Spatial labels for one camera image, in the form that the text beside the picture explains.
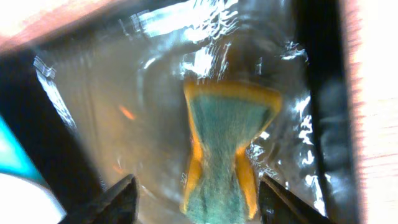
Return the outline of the teal plastic tray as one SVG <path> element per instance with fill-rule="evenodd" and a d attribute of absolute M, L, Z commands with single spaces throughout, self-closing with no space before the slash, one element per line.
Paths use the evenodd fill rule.
<path fill-rule="evenodd" d="M 1 117 L 1 174 L 48 187 L 42 174 L 3 117 Z"/>

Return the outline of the white plate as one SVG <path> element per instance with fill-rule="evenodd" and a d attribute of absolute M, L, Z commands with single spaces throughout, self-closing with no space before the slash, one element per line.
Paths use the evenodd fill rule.
<path fill-rule="evenodd" d="M 1 224 L 57 224 L 66 214 L 49 189 L 1 174 Z"/>

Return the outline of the green yellow sponge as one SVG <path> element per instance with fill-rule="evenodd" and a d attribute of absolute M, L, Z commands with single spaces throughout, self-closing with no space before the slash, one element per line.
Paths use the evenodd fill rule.
<path fill-rule="evenodd" d="M 237 81 L 184 85 L 192 155 L 181 211 L 193 223 L 245 223 L 257 213 L 246 149 L 282 109 L 279 91 Z"/>

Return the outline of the black water tray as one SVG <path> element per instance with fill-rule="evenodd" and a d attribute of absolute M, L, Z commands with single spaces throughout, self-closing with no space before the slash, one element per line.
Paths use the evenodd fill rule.
<path fill-rule="evenodd" d="M 184 85 L 275 89 L 282 109 L 246 149 L 333 223 L 358 223 L 338 1 L 118 1 L 1 45 L 1 115 L 66 215 L 128 174 L 135 223 L 181 211 L 192 155 Z"/>

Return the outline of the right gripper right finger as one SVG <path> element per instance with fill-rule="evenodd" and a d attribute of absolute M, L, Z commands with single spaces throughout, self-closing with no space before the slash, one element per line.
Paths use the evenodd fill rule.
<path fill-rule="evenodd" d="M 268 175 L 259 186 L 259 210 L 263 224 L 333 224 Z"/>

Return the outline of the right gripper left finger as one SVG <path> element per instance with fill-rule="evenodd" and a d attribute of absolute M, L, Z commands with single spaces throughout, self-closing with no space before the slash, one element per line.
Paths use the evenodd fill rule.
<path fill-rule="evenodd" d="M 133 224 L 138 201 L 137 180 L 128 174 L 92 202 L 66 215 L 59 224 Z"/>

